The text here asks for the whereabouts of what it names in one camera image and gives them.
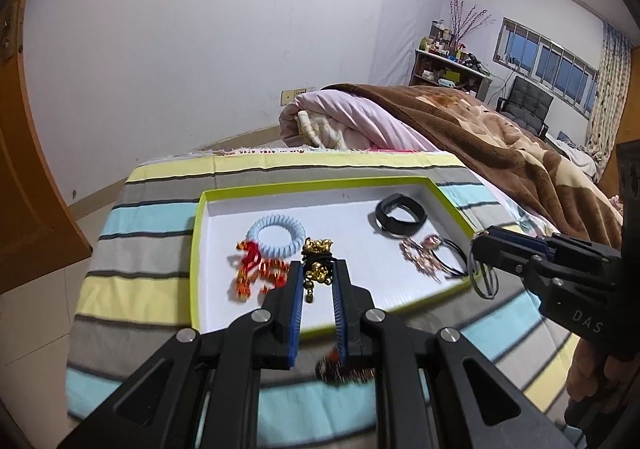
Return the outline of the right hand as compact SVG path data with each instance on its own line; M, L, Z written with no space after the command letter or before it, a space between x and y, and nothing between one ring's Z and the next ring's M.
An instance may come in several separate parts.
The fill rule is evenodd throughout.
M568 425L578 427L580 422L586 425L586 410L579 404L590 399L596 401L594 397L601 394L600 412L618 417L612 433L639 435L639 355L620 361L580 339L567 374L566 390L570 396L564 413Z

